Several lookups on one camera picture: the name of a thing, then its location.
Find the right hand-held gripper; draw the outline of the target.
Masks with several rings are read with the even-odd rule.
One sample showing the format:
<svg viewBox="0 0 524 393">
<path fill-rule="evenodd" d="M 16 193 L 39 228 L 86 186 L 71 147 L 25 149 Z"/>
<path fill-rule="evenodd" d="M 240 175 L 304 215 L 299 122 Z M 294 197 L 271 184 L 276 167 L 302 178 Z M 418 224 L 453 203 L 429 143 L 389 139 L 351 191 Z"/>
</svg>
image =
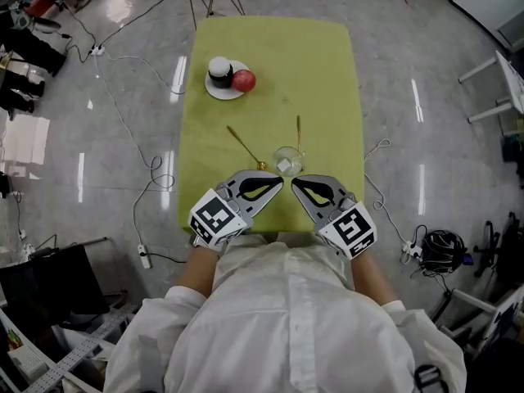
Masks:
<svg viewBox="0 0 524 393">
<path fill-rule="evenodd" d="M 301 175 L 291 189 L 315 223 L 315 234 L 338 254 L 354 260 L 376 242 L 377 227 L 364 204 L 336 178 Z"/>
</svg>

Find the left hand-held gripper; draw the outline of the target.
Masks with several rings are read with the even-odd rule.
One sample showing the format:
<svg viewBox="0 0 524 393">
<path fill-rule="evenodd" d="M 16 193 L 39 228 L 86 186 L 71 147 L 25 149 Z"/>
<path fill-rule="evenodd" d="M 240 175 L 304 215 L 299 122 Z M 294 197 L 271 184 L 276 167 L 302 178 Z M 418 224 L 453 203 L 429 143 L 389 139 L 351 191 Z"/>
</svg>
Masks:
<svg viewBox="0 0 524 393">
<path fill-rule="evenodd" d="M 283 178 L 263 170 L 242 170 L 210 188 L 190 209 L 194 246 L 223 246 L 252 226 L 252 219 L 283 188 Z M 239 196 L 239 204 L 234 196 Z"/>
</svg>

